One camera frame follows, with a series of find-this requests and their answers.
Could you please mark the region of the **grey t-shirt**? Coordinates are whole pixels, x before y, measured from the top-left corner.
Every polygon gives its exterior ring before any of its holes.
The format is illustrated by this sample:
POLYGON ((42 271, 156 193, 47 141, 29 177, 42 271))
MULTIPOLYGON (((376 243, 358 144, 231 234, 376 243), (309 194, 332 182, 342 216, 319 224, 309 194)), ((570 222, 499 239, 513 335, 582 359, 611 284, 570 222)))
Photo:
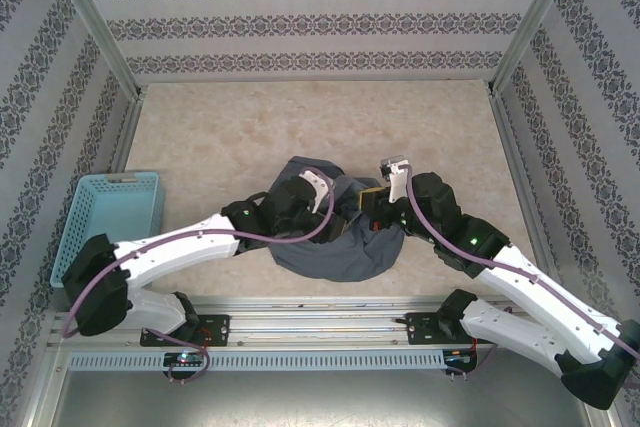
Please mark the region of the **grey t-shirt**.
POLYGON ((378 187, 380 182, 371 177, 349 176, 327 160, 294 156, 272 186, 278 187, 307 167, 334 180, 335 212, 347 221, 347 226, 328 243, 269 244, 276 264, 303 277, 332 282, 362 282, 393 267, 403 247, 404 232, 397 226, 375 232, 370 228, 369 217, 358 209, 359 193, 378 187))

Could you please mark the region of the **grey metal panel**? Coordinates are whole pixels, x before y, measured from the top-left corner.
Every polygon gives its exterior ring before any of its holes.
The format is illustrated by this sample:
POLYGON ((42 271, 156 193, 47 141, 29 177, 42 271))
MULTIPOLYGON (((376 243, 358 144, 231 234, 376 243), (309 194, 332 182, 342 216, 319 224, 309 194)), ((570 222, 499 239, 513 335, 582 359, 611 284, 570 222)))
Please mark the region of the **grey metal panel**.
POLYGON ((186 386, 159 373, 73 372, 54 427, 591 427, 534 371, 221 372, 186 386))

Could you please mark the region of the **light blue plastic basket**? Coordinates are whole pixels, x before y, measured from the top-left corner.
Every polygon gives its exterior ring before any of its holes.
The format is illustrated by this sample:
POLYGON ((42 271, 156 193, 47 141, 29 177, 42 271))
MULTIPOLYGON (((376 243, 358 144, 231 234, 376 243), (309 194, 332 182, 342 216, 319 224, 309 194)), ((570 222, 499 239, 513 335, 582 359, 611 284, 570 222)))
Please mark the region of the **light blue plastic basket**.
POLYGON ((50 276, 53 288, 90 238, 105 234, 112 242, 160 233, 165 191, 155 172, 93 174, 76 187, 50 276))

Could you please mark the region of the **aluminium side rail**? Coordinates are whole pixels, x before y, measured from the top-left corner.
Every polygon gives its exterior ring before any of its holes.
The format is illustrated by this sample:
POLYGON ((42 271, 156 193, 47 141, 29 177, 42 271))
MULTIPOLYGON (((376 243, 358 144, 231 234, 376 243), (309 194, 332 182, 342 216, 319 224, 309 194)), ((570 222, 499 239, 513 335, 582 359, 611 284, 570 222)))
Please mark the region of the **aluminium side rail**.
POLYGON ((109 165, 109 174, 119 174, 126 170, 126 165, 133 145, 137 125, 144 105, 147 89, 141 89, 128 107, 122 121, 118 142, 109 165))
POLYGON ((524 213, 537 266, 596 309, 608 306, 607 285, 556 150, 519 138, 503 101, 489 97, 524 213))

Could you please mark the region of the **aluminium mounting rail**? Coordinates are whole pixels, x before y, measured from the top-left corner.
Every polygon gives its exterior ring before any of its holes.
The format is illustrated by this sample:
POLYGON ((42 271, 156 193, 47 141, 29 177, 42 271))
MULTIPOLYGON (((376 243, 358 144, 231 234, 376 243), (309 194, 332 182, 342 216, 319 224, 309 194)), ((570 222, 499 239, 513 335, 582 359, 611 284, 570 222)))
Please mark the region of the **aluminium mounting rail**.
POLYGON ((137 294, 123 321, 94 336, 83 336, 66 313, 54 316, 49 349, 172 349, 142 347, 143 330, 168 334, 200 315, 228 315, 225 347, 211 350, 408 349, 405 328, 395 322, 409 312, 437 312, 442 296, 418 297, 199 297, 187 302, 168 294, 137 294))

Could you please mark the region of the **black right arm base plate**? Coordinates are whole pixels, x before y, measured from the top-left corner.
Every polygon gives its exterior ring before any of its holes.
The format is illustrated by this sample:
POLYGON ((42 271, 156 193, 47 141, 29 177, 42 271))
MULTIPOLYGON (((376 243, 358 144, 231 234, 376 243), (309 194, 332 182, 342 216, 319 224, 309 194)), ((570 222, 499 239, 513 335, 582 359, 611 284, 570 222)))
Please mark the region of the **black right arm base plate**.
POLYGON ((409 312, 395 322, 404 326, 410 345, 472 344, 472 337, 459 320, 450 320, 435 312, 409 312))

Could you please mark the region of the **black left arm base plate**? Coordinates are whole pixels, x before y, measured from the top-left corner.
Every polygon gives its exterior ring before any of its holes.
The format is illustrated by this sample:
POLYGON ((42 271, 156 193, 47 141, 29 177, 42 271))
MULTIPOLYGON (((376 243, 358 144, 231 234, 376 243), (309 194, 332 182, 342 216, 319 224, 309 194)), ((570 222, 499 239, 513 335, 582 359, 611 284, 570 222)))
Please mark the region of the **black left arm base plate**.
POLYGON ((225 347, 230 332, 228 315, 200 315, 198 321, 187 321, 185 324, 167 334, 172 340, 143 330, 140 335, 142 347, 182 346, 184 343, 198 347, 225 347))

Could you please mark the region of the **aluminium frame post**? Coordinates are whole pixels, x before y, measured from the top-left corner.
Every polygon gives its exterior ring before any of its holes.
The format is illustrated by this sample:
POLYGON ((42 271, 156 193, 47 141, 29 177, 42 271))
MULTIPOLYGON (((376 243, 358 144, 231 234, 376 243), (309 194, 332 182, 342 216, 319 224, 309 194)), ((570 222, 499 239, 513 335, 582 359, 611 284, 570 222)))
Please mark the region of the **aluminium frame post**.
POLYGON ((488 82, 488 92, 494 99, 505 89, 535 33, 542 24, 554 0, 532 0, 515 35, 505 50, 498 67, 488 82))
POLYGON ((137 99, 141 87, 135 80, 131 68, 119 49, 106 20, 101 15, 94 0, 71 0, 85 27, 104 55, 119 85, 129 98, 137 99))

